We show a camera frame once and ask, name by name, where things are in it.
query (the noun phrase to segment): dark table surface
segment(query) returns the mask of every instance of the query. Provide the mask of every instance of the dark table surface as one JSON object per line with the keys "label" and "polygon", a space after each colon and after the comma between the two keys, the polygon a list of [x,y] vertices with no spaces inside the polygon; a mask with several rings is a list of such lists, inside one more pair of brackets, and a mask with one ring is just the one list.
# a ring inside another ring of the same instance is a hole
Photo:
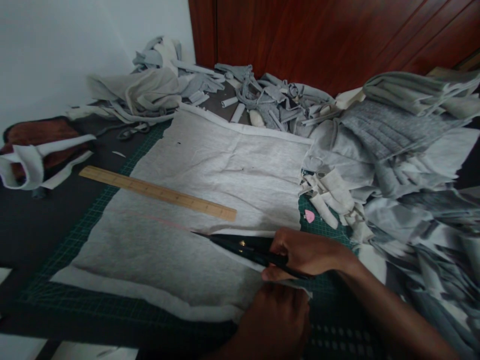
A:
{"label": "dark table surface", "polygon": [[[235,96],[234,89],[225,83],[224,91],[209,95],[210,99],[201,107],[229,120],[236,105],[222,108],[220,101]],[[240,122],[248,124],[246,111]],[[95,134],[111,125],[111,121],[96,115],[75,122],[75,127],[84,134]],[[80,170],[86,165],[93,165],[117,172],[127,159],[112,151],[128,158],[145,138],[144,134],[136,133],[131,141],[120,142],[116,140],[118,131],[112,130],[96,140],[94,155],[75,166],[71,176],[50,191],[45,199],[32,199],[31,191],[0,187],[0,204],[3,208],[0,267],[12,269],[0,285],[0,333],[134,348],[155,348],[157,339],[168,336],[151,328],[147,330],[130,324],[122,325],[94,316],[40,311],[14,302],[35,271],[105,188],[103,183],[78,176]]]}

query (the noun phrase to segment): scissors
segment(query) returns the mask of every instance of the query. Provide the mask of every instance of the scissors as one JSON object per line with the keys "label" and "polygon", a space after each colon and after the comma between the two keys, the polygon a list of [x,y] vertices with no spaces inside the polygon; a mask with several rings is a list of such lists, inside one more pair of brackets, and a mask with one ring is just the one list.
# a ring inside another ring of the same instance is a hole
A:
{"label": "scissors", "polygon": [[127,127],[126,129],[121,130],[116,138],[120,141],[127,141],[133,138],[135,133],[147,134],[150,131],[150,125],[148,122],[140,122],[139,125],[135,127]]}
{"label": "scissors", "polygon": [[315,277],[313,275],[309,275],[301,271],[296,271],[288,267],[288,256],[277,255],[273,252],[252,245],[252,243],[270,244],[272,242],[271,238],[227,234],[206,235],[195,231],[192,231],[192,233],[207,238],[214,244],[217,244],[218,246],[243,258],[247,258],[254,263],[263,265],[265,267],[268,267],[269,264],[273,264],[295,278],[311,280]]}

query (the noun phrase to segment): wooden cabinet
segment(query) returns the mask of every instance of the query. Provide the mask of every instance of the wooden cabinet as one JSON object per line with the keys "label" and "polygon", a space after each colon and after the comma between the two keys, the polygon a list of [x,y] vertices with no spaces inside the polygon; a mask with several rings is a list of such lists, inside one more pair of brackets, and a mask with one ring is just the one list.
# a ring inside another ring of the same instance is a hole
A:
{"label": "wooden cabinet", "polygon": [[197,63],[253,65],[335,96],[480,48],[480,0],[189,0]]}

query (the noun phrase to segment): green cutting mat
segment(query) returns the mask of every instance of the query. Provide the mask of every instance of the green cutting mat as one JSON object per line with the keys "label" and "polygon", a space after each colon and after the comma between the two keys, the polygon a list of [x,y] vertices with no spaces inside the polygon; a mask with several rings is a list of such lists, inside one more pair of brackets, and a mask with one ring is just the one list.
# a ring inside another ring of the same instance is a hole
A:
{"label": "green cutting mat", "polygon": [[[170,124],[169,121],[153,127],[143,144],[128,158],[119,173],[130,175],[138,160],[163,137],[164,130]],[[195,349],[190,348],[191,351],[211,349],[226,341],[236,330],[236,326],[231,322],[215,324],[183,321],[144,300],[49,282],[57,271],[69,265],[77,256],[105,206],[117,191],[116,187],[110,185],[105,187],[68,236],[35,273],[26,288],[20,292],[16,302],[57,313],[115,319],[129,326],[147,329],[160,328],[170,336],[159,339],[158,346],[168,346],[169,349],[183,349],[184,339],[190,339],[190,342],[193,339]],[[311,224],[303,218],[300,220],[302,231],[324,235],[350,246],[346,229],[339,226],[338,230],[333,230],[326,225],[305,196],[299,199],[298,208],[301,214],[308,209],[317,215]],[[315,280],[298,282],[313,292],[310,304],[312,332],[305,348],[306,359],[356,356],[383,358],[378,337],[371,331],[362,308],[335,273],[326,273],[317,276]]]}

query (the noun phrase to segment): pink fabric scrap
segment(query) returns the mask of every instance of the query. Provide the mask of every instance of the pink fabric scrap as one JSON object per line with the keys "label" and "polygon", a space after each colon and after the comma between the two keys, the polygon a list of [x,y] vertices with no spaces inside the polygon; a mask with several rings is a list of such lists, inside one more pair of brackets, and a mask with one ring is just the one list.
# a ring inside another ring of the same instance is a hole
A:
{"label": "pink fabric scrap", "polygon": [[306,221],[311,224],[314,222],[315,220],[315,214],[313,212],[311,212],[310,210],[305,210],[305,216],[304,218],[306,219]]}

